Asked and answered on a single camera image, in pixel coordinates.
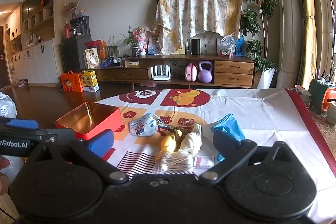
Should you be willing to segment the person's left hand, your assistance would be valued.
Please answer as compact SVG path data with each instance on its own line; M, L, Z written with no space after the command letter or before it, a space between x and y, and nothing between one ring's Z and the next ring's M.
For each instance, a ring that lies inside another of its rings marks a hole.
M0 169L5 169L10 165L10 162L1 156ZM4 195L8 192L10 180L8 176L4 173L0 173L0 195Z

